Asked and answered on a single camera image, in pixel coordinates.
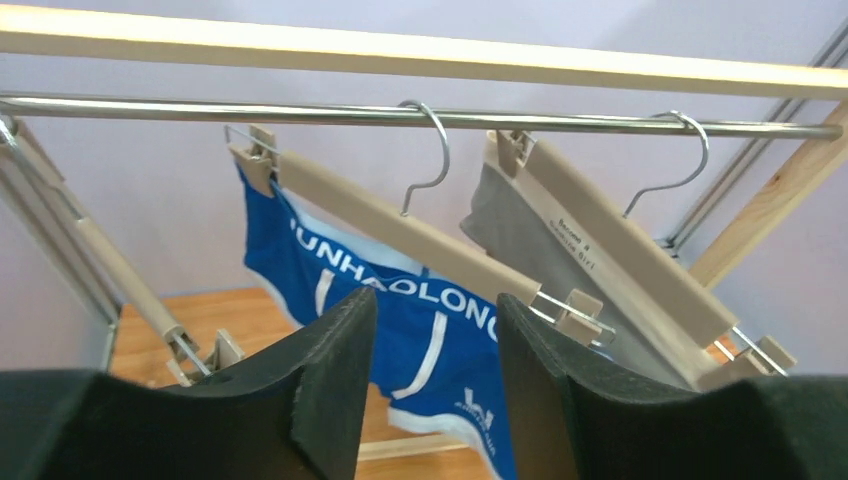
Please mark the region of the blue underwear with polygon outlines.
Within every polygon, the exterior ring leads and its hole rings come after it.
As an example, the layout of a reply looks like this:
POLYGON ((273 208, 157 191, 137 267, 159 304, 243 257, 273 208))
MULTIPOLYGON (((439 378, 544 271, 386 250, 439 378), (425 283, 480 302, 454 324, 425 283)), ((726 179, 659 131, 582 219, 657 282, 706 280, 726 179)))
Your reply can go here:
POLYGON ((497 479, 516 467, 495 305, 374 240, 299 210, 281 188, 245 186, 244 264, 293 324, 306 326, 370 287, 377 330, 370 380, 390 423, 475 449, 497 479))

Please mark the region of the wooden hanger with blue underwear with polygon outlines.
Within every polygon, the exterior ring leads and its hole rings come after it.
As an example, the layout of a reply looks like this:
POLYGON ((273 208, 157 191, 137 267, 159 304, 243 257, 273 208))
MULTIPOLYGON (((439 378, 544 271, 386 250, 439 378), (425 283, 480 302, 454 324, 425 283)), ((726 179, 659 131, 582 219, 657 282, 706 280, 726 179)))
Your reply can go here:
POLYGON ((264 130, 247 136, 249 149, 232 143, 227 147, 248 183, 263 195, 272 197, 273 188, 280 185, 489 301, 500 293, 511 294, 528 306, 537 299, 544 300, 558 307, 562 315, 552 318, 541 311, 536 314, 563 333, 584 344, 611 343, 614 328, 547 295, 539 282, 409 214, 412 193, 435 187, 446 177, 450 148, 445 128, 432 109, 416 100, 400 105, 416 109, 434 124, 440 135, 443 164, 435 179, 408 187, 399 209, 317 163, 279 152, 273 136, 264 130))

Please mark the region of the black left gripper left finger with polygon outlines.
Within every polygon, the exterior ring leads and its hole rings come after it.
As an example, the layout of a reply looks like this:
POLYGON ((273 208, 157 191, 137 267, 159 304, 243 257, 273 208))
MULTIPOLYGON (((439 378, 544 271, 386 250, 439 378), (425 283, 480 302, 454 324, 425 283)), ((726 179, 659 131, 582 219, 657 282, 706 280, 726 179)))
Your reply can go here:
POLYGON ((96 370, 1 375, 5 479, 351 479, 377 301, 311 324, 190 387, 96 370))

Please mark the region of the wooden clip hanger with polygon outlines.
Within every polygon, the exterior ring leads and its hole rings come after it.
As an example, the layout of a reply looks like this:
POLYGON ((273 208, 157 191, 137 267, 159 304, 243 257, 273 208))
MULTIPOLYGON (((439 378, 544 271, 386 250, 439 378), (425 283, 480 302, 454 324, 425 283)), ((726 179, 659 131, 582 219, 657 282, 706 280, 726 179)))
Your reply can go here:
POLYGON ((23 174, 44 187, 50 203, 58 207, 60 220, 76 231, 87 251, 93 255, 109 280, 125 295, 150 328, 170 350, 166 366, 179 384, 190 386, 216 372, 229 368, 246 357, 243 349, 225 329, 216 331, 211 352, 203 357, 200 346, 154 290, 143 280, 126 257, 94 221, 64 177, 38 145, 35 137, 19 120, 1 116, 1 144, 10 160, 23 174))

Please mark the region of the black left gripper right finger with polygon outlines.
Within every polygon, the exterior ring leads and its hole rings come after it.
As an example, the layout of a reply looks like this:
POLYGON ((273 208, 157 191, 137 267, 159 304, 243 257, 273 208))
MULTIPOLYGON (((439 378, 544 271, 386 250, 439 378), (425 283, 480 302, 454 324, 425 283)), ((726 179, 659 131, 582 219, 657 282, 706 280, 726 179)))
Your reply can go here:
POLYGON ((766 376, 697 393, 622 367, 497 299, 521 479, 843 479, 847 381, 766 376))

